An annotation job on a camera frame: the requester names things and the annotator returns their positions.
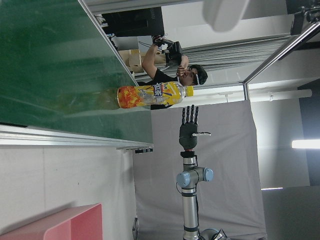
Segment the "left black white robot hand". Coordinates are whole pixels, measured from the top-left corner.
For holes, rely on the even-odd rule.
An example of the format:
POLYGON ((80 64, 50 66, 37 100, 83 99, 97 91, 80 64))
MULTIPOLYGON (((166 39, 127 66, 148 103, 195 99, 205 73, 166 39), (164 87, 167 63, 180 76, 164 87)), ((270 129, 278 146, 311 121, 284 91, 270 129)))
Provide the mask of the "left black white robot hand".
POLYGON ((202 15, 214 32, 229 32, 242 19, 249 0, 204 0, 202 15))

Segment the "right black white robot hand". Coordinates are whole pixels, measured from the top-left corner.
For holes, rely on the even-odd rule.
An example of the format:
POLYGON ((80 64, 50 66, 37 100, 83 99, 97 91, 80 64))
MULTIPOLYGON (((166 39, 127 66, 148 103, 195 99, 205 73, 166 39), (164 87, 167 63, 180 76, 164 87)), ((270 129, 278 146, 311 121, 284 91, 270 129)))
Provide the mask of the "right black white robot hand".
POLYGON ((199 136, 211 136, 208 131, 198 131, 199 107, 192 104, 182 109, 181 126, 179 129, 179 144, 185 151, 191 151, 198 144, 199 136))

